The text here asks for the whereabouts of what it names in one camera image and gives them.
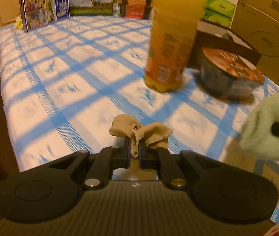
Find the beige stocking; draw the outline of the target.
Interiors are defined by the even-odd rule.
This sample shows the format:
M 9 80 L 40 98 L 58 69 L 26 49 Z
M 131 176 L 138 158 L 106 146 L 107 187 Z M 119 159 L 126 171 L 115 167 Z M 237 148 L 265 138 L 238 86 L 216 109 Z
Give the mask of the beige stocking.
M 135 117 L 128 114 L 120 114 L 113 119 L 109 133 L 112 136 L 131 139 L 130 153 L 134 158 L 137 158 L 141 140 L 145 142 L 147 147 L 168 149 L 168 138 L 173 133 L 173 130 L 160 122 L 142 125 Z

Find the green microfibre cloth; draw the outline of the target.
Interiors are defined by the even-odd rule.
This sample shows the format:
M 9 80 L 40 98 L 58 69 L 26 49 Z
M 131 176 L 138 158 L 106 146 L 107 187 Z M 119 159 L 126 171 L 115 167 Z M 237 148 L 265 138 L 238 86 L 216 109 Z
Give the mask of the green microfibre cloth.
M 240 148 L 260 159 L 279 161 L 279 137 L 272 134 L 279 123 L 279 92 L 264 98 L 243 124 Z

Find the black instant rice bowl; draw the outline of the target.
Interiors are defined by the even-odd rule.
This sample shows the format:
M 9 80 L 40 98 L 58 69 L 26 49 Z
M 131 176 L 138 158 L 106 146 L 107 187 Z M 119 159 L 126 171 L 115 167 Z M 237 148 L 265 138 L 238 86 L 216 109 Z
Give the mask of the black instant rice bowl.
M 221 99 L 246 99 L 265 82 L 251 62 L 222 49 L 203 47 L 198 63 L 202 85 Z

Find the blue checked bed sheet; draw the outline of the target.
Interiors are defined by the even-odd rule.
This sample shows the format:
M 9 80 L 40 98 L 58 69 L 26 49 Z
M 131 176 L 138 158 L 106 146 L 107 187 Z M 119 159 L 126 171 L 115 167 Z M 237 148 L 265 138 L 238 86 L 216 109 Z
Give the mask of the blue checked bed sheet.
M 248 114 L 279 91 L 266 79 L 253 100 L 221 101 L 185 69 L 183 87 L 158 93 L 144 83 L 150 41 L 147 20 L 119 16 L 72 17 L 25 33 L 0 30 L 1 94 L 8 132 L 20 171 L 88 150 L 122 144 L 109 129 L 115 116 L 173 130 L 169 150 L 193 150 L 268 178 L 279 193 L 279 162 L 238 149 Z M 272 220 L 279 222 L 279 201 Z

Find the large cardboard box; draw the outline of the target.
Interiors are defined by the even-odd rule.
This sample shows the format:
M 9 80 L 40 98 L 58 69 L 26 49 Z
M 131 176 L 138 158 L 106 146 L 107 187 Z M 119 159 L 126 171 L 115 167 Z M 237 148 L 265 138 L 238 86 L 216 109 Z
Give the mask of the large cardboard box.
M 231 29 L 262 55 L 257 68 L 279 86 L 279 0 L 238 0 Z

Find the brown open storage box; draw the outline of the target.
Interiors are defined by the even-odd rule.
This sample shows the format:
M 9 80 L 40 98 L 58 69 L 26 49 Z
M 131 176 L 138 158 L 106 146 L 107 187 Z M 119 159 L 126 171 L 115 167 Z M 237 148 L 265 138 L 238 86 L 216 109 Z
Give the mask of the brown open storage box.
M 222 38 L 226 32 L 234 38 L 234 41 Z M 189 63 L 187 64 L 188 68 L 200 69 L 197 58 L 203 47 L 212 47 L 240 55 L 253 65 L 257 65 L 262 56 L 253 46 L 241 39 L 234 31 L 207 20 L 200 20 L 198 22 L 194 47 Z

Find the green tissue pack bundle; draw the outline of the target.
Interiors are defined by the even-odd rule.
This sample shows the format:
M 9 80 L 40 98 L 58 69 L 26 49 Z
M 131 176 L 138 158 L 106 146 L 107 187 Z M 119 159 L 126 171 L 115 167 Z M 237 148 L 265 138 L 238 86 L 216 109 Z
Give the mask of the green tissue pack bundle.
M 229 28 L 232 23 L 236 5 L 227 0 L 203 0 L 204 20 Z

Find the orange juice bottle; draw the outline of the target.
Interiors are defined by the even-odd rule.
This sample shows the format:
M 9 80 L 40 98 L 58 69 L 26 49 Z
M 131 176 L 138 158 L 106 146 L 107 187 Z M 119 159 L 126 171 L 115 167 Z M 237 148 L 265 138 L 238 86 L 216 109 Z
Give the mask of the orange juice bottle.
M 144 81 L 160 93 L 182 85 L 194 46 L 204 0 L 152 0 L 151 40 Z

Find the stacked orange snack boxes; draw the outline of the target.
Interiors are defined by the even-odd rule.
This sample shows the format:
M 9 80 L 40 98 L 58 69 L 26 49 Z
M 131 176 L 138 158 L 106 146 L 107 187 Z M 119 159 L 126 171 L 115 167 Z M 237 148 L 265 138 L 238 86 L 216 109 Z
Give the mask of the stacked orange snack boxes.
M 152 0 L 121 0 L 118 4 L 120 16 L 133 19 L 148 19 L 151 14 Z

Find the blue milk carton box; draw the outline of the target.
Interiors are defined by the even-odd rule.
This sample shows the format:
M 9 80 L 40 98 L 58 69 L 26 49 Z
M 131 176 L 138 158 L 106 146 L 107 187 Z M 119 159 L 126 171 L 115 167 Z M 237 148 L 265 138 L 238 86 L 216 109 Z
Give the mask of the blue milk carton box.
M 69 0 L 19 0 L 24 32 L 70 17 Z

